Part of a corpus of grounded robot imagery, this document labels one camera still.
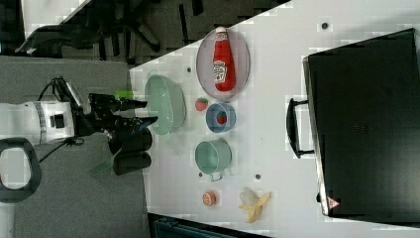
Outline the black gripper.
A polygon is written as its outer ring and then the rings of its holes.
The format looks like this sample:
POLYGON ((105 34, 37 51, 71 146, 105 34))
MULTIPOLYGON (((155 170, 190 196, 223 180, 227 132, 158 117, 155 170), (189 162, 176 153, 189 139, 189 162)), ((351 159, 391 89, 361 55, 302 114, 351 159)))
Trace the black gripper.
POLYGON ((137 132, 153 125, 158 120, 157 116, 125 118, 115 115, 117 111, 127 111, 146 108, 147 101, 131 100, 127 98, 117 99, 113 95, 90 93, 88 95, 90 112, 75 115, 75 135, 84 137, 103 130, 118 132, 129 128, 137 132))

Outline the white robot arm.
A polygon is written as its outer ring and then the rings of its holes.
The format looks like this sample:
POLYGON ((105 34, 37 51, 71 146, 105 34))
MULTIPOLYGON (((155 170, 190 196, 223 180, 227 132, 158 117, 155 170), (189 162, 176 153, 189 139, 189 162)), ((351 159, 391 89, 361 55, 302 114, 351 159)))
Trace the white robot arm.
POLYGON ((112 95, 90 94, 89 107, 69 96, 53 101, 30 101, 1 105, 1 157, 12 161, 26 159, 30 175, 19 187, 1 183, 1 201, 17 203, 38 189, 42 179, 36 146, 73 143, 81 137, 103 132, 111 141, 137 135, 158 119, 152 117, 125 118, 118 111, 145 108, 145 101, 117 99, 112 95))

